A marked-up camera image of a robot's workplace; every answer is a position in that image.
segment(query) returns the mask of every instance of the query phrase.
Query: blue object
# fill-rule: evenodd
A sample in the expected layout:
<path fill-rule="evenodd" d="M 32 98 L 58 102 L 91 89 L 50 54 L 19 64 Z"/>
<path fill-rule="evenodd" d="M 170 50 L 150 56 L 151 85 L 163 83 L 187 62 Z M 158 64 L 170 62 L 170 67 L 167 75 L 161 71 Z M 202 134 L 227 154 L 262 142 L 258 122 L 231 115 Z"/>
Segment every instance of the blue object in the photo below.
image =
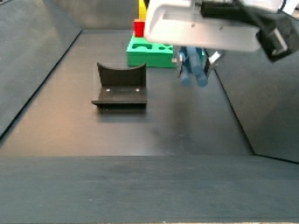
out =
<path fill-rule="evenodd" d="M 187 46 L 186 52 L 189 54 L 190 68 L 193 74 L 195 75 L 198 85 L 199 87 L 206 87 L 209 84 L 209 79 L 202 67 L 202 57 L 194 46 Z"/>
<path fill-rule="evenodd" d="M 182 85 L 189 87 L 193 84 L 191 74 L 186 66 L 182 66 Z"/>

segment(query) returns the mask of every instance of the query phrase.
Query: bin floor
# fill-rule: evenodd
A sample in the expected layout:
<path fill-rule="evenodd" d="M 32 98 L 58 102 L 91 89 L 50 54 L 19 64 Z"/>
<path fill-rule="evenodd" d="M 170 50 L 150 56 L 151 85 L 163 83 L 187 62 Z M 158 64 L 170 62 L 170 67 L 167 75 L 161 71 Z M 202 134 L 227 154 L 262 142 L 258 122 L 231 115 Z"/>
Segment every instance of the bin floor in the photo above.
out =
<path fill-rule="evenodd" d="M 149 68 L 145 113 L 91 104 L 130 38 L 81 35 L 2 139 L 0 223 L 298 222 L 299 166 L 251 154 L 214 73 Z"/>
<path fill-rule="evenodd" d="M 182 87 L 171 68 L 147 68 L 146 111 L 105 111 L 98 62 L 127 67 L 131 31 L 86 31 L 0 143 L 2 157 L 251 155 L 215 73 Z"/>

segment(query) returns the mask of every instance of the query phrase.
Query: red block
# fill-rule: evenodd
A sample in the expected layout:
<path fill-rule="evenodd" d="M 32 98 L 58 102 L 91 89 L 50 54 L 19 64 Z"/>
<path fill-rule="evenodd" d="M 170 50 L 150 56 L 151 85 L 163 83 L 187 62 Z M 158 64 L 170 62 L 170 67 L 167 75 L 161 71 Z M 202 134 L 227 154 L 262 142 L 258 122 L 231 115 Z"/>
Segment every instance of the red block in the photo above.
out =
<path fill-rule="evenodd" d="M 146 21 L 135 19 L 135 36 L 143 38 L 146 35 Z"/>

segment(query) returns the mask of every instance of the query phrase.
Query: toy blocks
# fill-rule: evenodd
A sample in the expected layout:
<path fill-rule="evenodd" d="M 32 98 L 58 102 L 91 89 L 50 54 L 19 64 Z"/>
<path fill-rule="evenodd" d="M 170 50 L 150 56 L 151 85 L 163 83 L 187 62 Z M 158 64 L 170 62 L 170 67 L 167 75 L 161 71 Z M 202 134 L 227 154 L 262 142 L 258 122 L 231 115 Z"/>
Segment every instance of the toy blocks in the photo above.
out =
<path fill-rule="evenodd" d="M 143 38 L 146 35 L 146 21 L 135 19 L 135 36 Z"/>
<path fill-rule="evenodd" d="M 175 67 L 173 63 L 174 46 L 151 43 L 146 38 L 131 38 L 127 53 L 127 64 L 131 67 L 146 63 L 149 67 Z"/>
<path fill-rule="evenodd" d="M 175 67 L 173 63 L 174 46 L 150 43 L 145 38 L 146 2 L 139 0 L 139 19 L 135 19 L 135 34 L 126 50 L 127 64 L 139 67 Z"/>
<path fill-rule="evenodd" d="M 139 0 L 139 19 L 146 20 L 146 2 Z"/>

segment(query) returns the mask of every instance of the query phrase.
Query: black holder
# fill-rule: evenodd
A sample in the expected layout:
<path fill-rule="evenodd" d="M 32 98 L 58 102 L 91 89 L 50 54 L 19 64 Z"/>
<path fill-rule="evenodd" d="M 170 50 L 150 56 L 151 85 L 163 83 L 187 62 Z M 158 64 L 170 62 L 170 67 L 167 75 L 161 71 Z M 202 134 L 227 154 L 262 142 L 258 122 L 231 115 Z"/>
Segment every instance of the black holder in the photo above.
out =
<path fill-rule="evenodd" d="M 106 109 L 143 109 L 147 104 L 146 64 L 115 69 L 98 63 L 98 72 L 102 88 L 93 103 Z"/>

